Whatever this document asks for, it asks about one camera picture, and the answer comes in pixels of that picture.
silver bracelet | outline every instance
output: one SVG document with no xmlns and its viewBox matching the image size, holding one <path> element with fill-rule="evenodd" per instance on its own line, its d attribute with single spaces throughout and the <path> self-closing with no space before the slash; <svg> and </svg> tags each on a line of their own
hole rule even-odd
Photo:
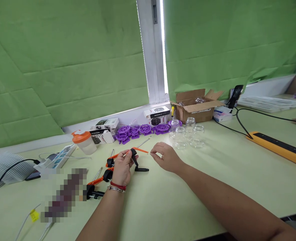
<svg viewBox="0 0 296 241">
<path fill-rule="evenodd" d="M 118 192 L 126 192 L 125 190 L 122 190 L 122 189 L 117 188 L 117 187 L 108 186 L 107 188 L 108 188 L 109 190 L 115 190 L 115 191 L 118 191 Z"/>
</svg>

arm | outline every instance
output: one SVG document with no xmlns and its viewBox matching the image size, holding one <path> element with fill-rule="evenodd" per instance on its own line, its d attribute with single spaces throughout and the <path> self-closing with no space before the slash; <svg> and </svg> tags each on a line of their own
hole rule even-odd
<svg viewBox="0 0 296 241">
<path fill-rule="evenodd" d="M 129 183 L 130 168 L 133 165 L 131 155 L 132 153 L 129 150 L 119 153 L 115 160 L 114 174 L 112 176 L 113 183 L 121 186 L 127 186 Z M 117 240 L 124 198 L 125 193 L 107 189 L 76 241 Z"/>
<path fill-rule="evenodd" d="M 163 169 L 181 177 L 237 240 L 296 240 L 295 229 L 233 187 L 185 164 L 171 146 L 159 142 L 150 154 Z"/>
</svg>

white paper stack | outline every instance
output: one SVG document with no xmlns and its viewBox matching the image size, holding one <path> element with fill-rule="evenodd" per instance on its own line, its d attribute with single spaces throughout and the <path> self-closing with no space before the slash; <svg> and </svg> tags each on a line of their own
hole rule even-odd
<svg viewBox="0 0 296 241">
<path fill-rule="evenodd" d="M 296 108 L 296 100 L 253 96 L 239 99 L 238 105 L 273 113 Z"/>
</svg>

window frame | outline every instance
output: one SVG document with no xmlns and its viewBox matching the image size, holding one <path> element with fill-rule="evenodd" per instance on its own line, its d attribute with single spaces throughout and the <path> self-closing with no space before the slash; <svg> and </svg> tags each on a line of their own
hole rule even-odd
<svg viewBox="0 0 296 241">
<path fill-rule="evenodd" d="M 160 0 L 156 0 L 155 4 L 156 24 L 153 23 L 152 0 L 137 0 L 150 104 L 169 100 L 168 93 L 165 93 Z"/>
</svg>

forearm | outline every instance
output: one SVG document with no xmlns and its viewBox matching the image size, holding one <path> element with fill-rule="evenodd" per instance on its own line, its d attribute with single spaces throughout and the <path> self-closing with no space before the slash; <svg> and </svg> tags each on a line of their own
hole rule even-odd
<svg viewBox="0 0 296 241">
<path fill-rule="evenodd" d="M 238 240 L 272 240 L 296 231 L 233 187 L 185 165 L 177 173 L 216 219 Z"/>
<path fill-rule="evenodd" d="M 117 240 L 124 196 L 125 193 L 107 190 L 76 241 Z"/>
</svg>

